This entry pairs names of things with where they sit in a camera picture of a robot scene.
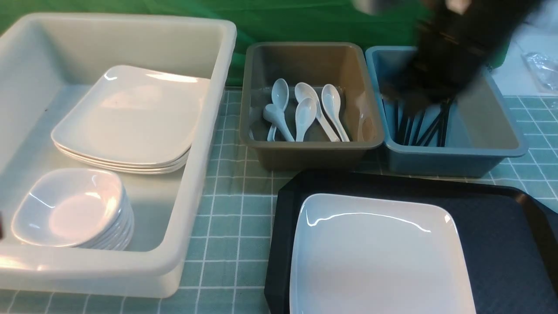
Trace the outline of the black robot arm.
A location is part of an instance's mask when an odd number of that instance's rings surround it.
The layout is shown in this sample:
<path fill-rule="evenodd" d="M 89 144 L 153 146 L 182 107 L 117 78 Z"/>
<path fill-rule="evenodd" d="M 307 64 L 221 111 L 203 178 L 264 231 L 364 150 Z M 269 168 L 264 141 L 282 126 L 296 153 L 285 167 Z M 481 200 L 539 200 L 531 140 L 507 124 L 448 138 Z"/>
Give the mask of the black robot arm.
<path fill-rule="evenodd" d="M 457 96 L 510 40 L 542 0 L 425 0 L 413 56 L 380 83 L 382 95 L 409 113 Z"/>

